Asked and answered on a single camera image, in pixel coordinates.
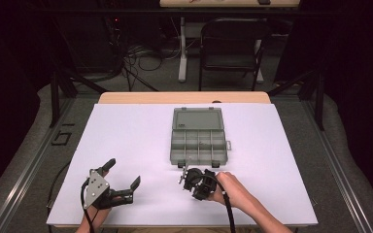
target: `black office chair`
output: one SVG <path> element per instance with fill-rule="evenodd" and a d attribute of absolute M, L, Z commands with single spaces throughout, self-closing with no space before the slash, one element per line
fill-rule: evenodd
<path fill-rule="evenodd" d="M 263 40 L 271 35 L 266 22 L 255 18 L 216 18 L 201 30 L 199 90 L 202 88 L 202 73 L 206 71 L 251 72 L 254 81 L 264 50 Z"/>

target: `forearm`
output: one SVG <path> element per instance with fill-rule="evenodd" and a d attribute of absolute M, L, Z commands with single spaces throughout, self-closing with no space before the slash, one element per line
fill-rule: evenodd
<path fill-rule="evenodd" d="M 255 197 L 252 197 L 250 201 L 251 205 L 242 211 L 249 215 L 265 233 L 290 232 L 290 230 L 274 218 Z"/>
<path fill-rule="evenodd" d="M 94 207 L 89 207 L 87 209 L 87 213 L 89 215 L 89 218 L 91 219 L 91 225 L 95 232 L 99 230 L 104 220 L 107 218 L 108 213 L 111 209 L 107 210 L 96 210 Z M 78 230 L 76 233 L 90 233 L 90 226 L 89 223 L 85 217 L 83 216 L 83 220 L 81 222 L 81 225 L 78 227 Z"/>

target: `wooden table edge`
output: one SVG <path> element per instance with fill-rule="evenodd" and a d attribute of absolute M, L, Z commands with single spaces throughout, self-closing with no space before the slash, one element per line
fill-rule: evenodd
<path fill-rule="evenodd" d="M 98 104 L 204 104 L 262 103 L 271 104 L 263 91 L 178 91 L 178 92 L 105 92 Z"/>

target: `white tabletop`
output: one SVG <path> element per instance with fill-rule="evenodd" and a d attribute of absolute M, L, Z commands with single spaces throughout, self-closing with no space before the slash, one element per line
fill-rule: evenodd
<path fill-rule="evenodd" d="M 277 110 L 272 104 L 97 104 L 72 159 L 47 224 L 79 225 L 81 185 L 91 168 L 115 158 L 105 178 L 115 190 L 128 189 L 141 176 L 131 205 L 114 207 L 104 226 L 228 226 L 225 206 L 198 201 L 178 184 L 182 169 L 169 154 L 175 108 L 219 107 L 231 171 L 279 221 L 317 224 Z M 237 226 L 255 225 L 233 210 Z"/>

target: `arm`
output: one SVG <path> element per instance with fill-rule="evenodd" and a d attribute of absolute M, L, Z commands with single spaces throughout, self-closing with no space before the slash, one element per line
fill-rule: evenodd
<path fill-rule="evenodd" d="M 89 214 L 89 217 L 92 219 L 92 226 L 95 232 L 98 232 L 99 228 L 101 227 L 102 223 L 104 223 L 105 219 L 108 216 L 108 213 L 111 211 L 111 209 L 106 210 L 97 210 L 93 206 L 90 206 L 87 209 L 87 213 Z M 83 216 L 83 220 L 81 222 L 81 225 L 79 226 L 76 233 L 89 233 L 89 223 L 86 220 L 86 217 Z"/>
<path fill-rule="evenodd" d="M 286 226 L 274 218 L 265 207 L 247 191 L 234 175 L 229 172 L 219 172 L 217 174 L 217 180 L 225 188 L 232 207 L 238 208 L 250 216 L 264 232 L 290 232 Z M 208 199 L 224 204 L 222 193 L 218 187 Z"/>

